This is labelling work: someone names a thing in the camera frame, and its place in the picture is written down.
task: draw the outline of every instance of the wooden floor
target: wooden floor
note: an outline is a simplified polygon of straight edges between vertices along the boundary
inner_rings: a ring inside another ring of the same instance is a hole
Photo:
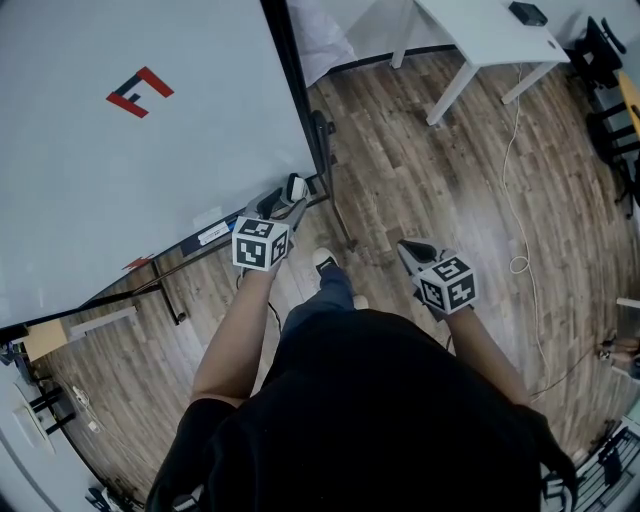
[[[429,127],[427,112],[461,64],[457,52],[411,57],[397,71],[380,63],[325,77],[311,89],[313,105],[337,127],[338,203],[359,245],[354,254],[345,251],[327,205],[314,207],[272,301],[284,319],[314,293],[309,257],[325,245],[342,258],[372,308],[411,318],[445,340],[446,328],[411,298],[395,253],[404,236],[436,237],[474,262],[481,285],[477,312],[534,392],[546,377],[535,342],[532,284],[527,273],[509,272],[524,244],[501,188],[515,105],[505,107],[499,98],[515,85],[517,68],[481,70],[443,120]],[[614,331],[616,297],[638,295],[633,224],[614,205],[615,180],[588,141],[587,111],[579,86],[567,84],[564,70],[553,71],[523,95],[509,159],[508,183],[531,246],[552,382]],[[45,359],[65,386],[89,393],[109,429],[92,433],[84,416],[68,426],[69,435],[100,475],[130,482],[139,496],[163,460],[198,362],[233,298],[230,259],[223,250],[168,280],[172,299],[189,314],[181,326],[173,326],[153,294],[136,301],[139,325],[119,321]],[[161,265],[179,261],[176,252]],[[148,278],[145,272],[117,289]],[[261,378],[276,345],[270,317]],[[636,395],[628,380],[588,356],[534,406],[547,415],[562,447],[575,454]]]

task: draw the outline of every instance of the white sneaker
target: white sneaker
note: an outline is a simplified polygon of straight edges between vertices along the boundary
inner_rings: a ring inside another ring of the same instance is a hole
[[[364,295],[354,295],[353,296],[353,307],[360,309],[369,309],[369,301]]]
[[[327,267],[328,265],[335,265],[339,267],[338,260],[334,256],[334,254],[324,247],[319,247],[315,251],[313,251],[313,256],[311,257],[311,261],[313,262],[313,266],[316,267],[318,274],[320,271]]]

